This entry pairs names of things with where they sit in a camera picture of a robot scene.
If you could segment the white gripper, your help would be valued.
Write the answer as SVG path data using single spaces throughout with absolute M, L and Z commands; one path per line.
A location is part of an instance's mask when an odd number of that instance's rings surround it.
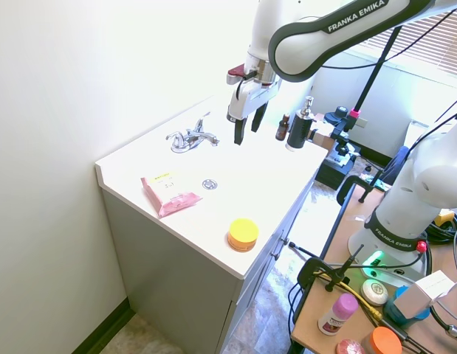
M 233 92 L 227 110 L 227 119 L 235 123 L 234 143 L 241 145 L 247 117 L 255 111 L 251 131 L 257 132 L 267 110 L 268 102 L 277 95 L 281 86 L 278 78 L 272 85 L 263 86 L 261 83 L 249 80 L 243 82 L 239 89 Z

